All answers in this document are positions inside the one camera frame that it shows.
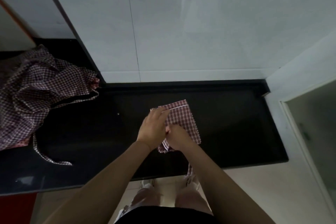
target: checkered cloth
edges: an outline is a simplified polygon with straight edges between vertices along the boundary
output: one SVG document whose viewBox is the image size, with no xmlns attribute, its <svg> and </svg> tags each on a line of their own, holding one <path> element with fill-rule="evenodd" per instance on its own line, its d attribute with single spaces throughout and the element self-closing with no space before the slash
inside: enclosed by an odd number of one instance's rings
<svg viewBox="0 0 336 224">
<path fill-rule="evenodd" d="M 168 126 L 170 124 L 177 124 L 184 128 L 191 139 L 197 143 L 201 143 L 200 134 L 198 133 L 198 129 L 194 120 L 194 117 L 191 113 L 189 105 L 187 101 L 181 100 L 175 103 L 171 103 L 168 105 L 163 105 L 159 107 L 164 107 L 165 109 L 170 109 L 170 113 L 166 119 L 165 125 Z M 174 151 L 172 147 L 168 144 L 167 140 L 163 140 L 162 144 L 157 147 L 160 153 L 166 153 L 168 151 Z M 191 166 L 188 167 L 188 174 L 192 174 Z"/>
<path fill-rule="evenodd" d="M 19 68 L 0 91 L 0 150 L 28 145 L 51 106 L 61 100 L 91 92 L 95 92 L 94 96 L 71 103 L 98 96 L 95 89 L 99 79 L 95 72 L 55 59 L 43 45 L 23 53 L 22 57 Z"/>
</svg>

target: right hand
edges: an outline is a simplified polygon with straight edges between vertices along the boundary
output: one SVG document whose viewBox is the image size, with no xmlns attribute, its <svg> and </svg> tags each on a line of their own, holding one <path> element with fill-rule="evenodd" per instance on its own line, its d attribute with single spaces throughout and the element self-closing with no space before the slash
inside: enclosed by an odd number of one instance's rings
<svg viewBox="0 0 336 224">
<path fill-rule="evenodd" d="M 183 151 L 193 143 L 187 131 L 179 125 L 166 126 L 166 140 L 174 150 Z"/>
</svg>

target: floor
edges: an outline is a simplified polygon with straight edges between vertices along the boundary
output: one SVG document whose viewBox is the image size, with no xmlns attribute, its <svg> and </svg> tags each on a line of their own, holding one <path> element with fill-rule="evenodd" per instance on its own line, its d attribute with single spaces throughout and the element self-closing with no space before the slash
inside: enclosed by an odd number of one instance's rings
<svg viewBox="0 0 336 224">
<path fill-rule="evenodd" d="M 184 176 L 172 176 L 165 178 L 157 178 L 156 184 L 160 193 L 163 194 L 161 205 L 166 207 L 174 207 L 176 188 L 180 186 Z M 114 223 L 119 211 L 131 203 L 133 197 L 140 189 L 141 181 L 129 182 L 120 203 L 112 215 L 108 224 Z M 33 215 L 30 224 L 42 224 L 46 218 L 56 210 L 63 202 L 74 195 L 79 189 L 58 190 L 52 192 L 39 193 L 34 205 Z M 199 188 L 201 196 L 206 200 L 202 188 Z"/>
</svg>

